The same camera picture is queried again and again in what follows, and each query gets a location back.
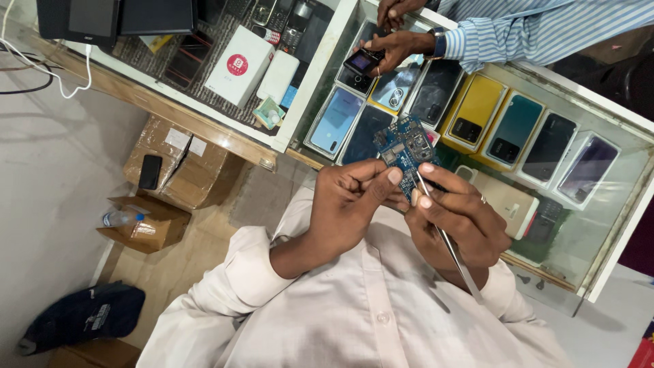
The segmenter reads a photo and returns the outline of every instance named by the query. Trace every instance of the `circuit board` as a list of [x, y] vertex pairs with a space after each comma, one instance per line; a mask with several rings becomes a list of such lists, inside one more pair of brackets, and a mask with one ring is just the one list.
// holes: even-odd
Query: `circuit board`
[[[404, 177], [399, 186], [409, 202], [411, 201], [411, 191], [420, 184], [418, 166], [423, 162], [441, 166], [434, 147], [422, 127], [420, 118], [416, 115], [398, 120], [388, 128], [375, 133], [373, 142], [379, 151], [380, 158], [386, 162], [388, 167], [396, 166], [402, 169]], [[429, 184], [434, 188], [446, 191], [431, 181]]]

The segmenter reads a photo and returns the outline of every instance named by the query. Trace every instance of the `bag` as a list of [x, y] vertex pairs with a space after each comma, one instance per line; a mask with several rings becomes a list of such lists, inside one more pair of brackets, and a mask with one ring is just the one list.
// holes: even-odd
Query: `bag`
[[136, 327], [144, 301], [143, 290], [121, 281], [70, 294], [32, 322], [19, 352], [30, 356], [101, 337], [125, 337]]

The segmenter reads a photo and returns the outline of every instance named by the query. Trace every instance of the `man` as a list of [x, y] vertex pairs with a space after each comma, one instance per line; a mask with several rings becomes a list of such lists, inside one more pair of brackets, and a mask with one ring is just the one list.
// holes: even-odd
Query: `man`
[[[380, 160], [323, 168], [272, 238], [236, 232], [222, 265], [159, 317], [138, 367], [570, 367], [499, 260], [506, 223], [455, 174], [450, 193], [398, 190]], [[386, 204], [408, 209], [402, 214]], [[481, 290], [466, 286], [434, 225]]]
[[547, 65], [622, 32], [654, 23], [652, 0], [381, 0], [377, 25], [398, 29], [402, 15], [421, 7], [458, 22], [430, 33], [397, 31], [361, 45], [386, 49], [378, 71], [393, 70], [411, 54], [460, 60], [465, 71], [485, 62], [527, 60]]

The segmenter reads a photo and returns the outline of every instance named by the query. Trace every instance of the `blue striped shirt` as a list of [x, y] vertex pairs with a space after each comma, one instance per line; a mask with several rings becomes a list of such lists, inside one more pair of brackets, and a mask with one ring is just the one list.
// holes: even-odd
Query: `blue striped shirt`
[[438, 12], [458, 22], [445, 58], [468, 73], [484, 62], [547, 65], [654, 23], [653, 0], [441, 0]]

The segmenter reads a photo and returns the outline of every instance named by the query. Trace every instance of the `plastic bottle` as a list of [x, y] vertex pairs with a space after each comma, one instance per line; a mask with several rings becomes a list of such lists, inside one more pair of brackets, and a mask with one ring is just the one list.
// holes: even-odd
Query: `plastic bottle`
[[102, 225], [104, 227], [132, 226], [142, 221], [145, 216], [142, 213], [110, 211], [102, 216]]

